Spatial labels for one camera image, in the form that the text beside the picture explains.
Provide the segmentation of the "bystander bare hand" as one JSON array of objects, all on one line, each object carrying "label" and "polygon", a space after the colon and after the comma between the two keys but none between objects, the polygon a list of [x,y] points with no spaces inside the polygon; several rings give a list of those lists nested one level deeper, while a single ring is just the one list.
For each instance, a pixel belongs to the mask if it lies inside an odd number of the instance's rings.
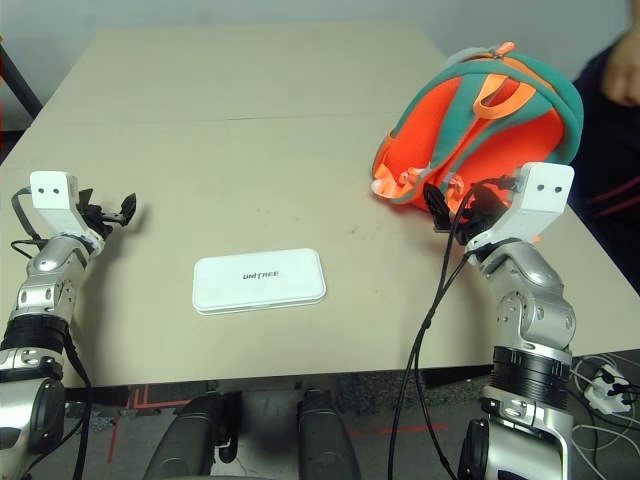
[{"label": "bystander bare hand", "polygon": [[613,45],[603,74],[602,92],[619,105],[639,105],[638,28],[629,29]]}]

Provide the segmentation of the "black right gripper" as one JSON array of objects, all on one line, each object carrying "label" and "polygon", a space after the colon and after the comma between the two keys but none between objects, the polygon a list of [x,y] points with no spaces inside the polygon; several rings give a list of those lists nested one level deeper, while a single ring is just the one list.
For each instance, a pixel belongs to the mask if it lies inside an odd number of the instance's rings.
[{"label": "black right gripper", "polygon": [[[458,243],[468,243],[478,234],[488,230],[505,212],[505,204],[488,184],[476,183],[473,190],[473,200],[464,209],[454,233]],[[433,217],[434,230],[438,233],[449,233],[455,213],[449,209],[443,193],[435,185],[426,182],[423,197]]]}]

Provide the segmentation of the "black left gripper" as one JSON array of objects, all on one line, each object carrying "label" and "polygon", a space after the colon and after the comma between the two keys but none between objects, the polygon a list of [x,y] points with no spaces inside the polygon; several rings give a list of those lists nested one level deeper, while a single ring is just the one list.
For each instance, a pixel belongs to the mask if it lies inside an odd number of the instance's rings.
[{"label": "black left gripper", "polygon": [[110,235],[113,232],[113,224],[128,225],[136,213],[137,196],[129,194],[121,203],[120,213],[104,212],[102,207],[91,203],[92,188],[78,192],[77,210],[86,225],[98,235]]}]

